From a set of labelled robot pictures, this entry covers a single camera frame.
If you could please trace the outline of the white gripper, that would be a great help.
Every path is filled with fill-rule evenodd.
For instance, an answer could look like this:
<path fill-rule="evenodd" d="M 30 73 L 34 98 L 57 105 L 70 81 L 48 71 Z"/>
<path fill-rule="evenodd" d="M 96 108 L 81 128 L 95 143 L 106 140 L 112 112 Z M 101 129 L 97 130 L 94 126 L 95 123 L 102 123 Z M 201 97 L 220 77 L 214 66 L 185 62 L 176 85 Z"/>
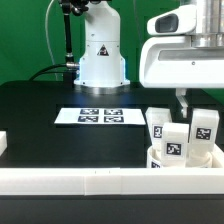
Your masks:
<path fill-rule="evenodd" d="M 139 80 L 145 88 L 177 88 L 184 118 L 184 88 L 224 88 L 224 48 L 193 48 L 189 36 L 153 37 L 143 45 Z"/>

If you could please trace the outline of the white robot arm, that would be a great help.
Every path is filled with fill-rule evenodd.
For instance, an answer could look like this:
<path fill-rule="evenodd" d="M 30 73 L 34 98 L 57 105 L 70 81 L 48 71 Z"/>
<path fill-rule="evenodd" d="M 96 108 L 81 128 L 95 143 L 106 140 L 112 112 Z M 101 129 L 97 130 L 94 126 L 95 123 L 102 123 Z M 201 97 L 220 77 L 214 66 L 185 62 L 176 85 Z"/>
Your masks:
<path fill-rule="evenodd" d="M 186 91 L 224 88 L 224 0 L 179 0 L 180 6 L 150 19 L 151 36 L 140 55 L 145 88 L 174 88 L 186 114 Z M 85 53 L 75 83 L 95 94 L 129 84 L 120 54 L 120 17 L 105 1 L 88 4 Z"/>

